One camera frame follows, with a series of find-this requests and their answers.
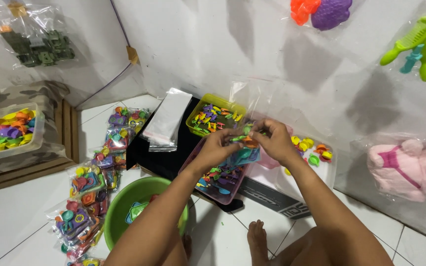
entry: wooden crate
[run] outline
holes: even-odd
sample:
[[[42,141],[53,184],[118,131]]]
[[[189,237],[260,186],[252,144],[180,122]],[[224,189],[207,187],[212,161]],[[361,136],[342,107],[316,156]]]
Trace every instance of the wooden crate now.
[[[57,142],[65,146],[67,158],[58,158],[36,165],[22,167],[0,174],[0,189],[40,178],[79,163],[78,149],[78,114],[74,107],[63,100],[55,111]]]

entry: purple toy plate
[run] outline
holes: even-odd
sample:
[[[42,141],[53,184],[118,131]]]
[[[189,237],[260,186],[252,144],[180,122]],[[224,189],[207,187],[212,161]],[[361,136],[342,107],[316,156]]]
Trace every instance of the purple toy plate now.
[[[352,3],[353,0],[321,0],[317,11],[311,15],[312,26],[324,31],[347,21]]]

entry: yellow plastic container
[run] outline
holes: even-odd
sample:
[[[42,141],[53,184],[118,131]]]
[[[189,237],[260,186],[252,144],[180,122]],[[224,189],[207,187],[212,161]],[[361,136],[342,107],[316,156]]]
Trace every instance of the yellow plastic container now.
[[[196,128],[193,128],[193,124],[192,124],[192,120],[195,119],[195,116],[197,116],[200,112],[203,111],[203,107],[205,105],[210,105],[210,104],[213,104],[213,106],[216,106],[216,107],[219,107],[219,108],[226,108],[230,111],[231,114],[233,114],[234,112],[237,112],[238,116],[242,115],[241,119],[244,119],[245,114],[246,114],[246,108],[244,106],[241,106],[241,105],[236,104],[236,103],[230,103],[225,99],[222,99],[218,96],[207,93],[202,97],[200,102],[196,105],[195,109],[193,110],[193,112],[190,114],[190,116],[186,120],[186,125],[190,129],[190,132],[192,132],[193,134],[196,134],[200,137],[204,137],[204,136],[210,134],[210,133],[207,133],[203,130],[198,130]]]

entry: army toy figure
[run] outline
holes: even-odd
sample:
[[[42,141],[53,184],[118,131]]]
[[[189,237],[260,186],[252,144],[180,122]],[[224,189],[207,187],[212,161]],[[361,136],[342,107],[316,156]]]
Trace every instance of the army toy figure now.
[[[45,38],[32,36],[23,37],[15,33],[10,26],[0,27],[1,36],[14,50],[22,65],[35,67],[38,65],[52,66],[57,61],[73,59],[75,53],[68,47],[69,39],[56,30],[49,30]]]

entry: camouflage fabric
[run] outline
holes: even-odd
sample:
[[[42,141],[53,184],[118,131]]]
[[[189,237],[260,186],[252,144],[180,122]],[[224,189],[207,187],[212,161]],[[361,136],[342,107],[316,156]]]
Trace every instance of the camouflage fabric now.
[[[0,108],[26,103],[37,103],[45,115],[44,142],[40,149],[0,159],[0,173],[38,164],[57,158],[66,158],[65,147],[57,144],[54,109],[70,93],[60,82],[34,82],[4,89],[0,93]]]

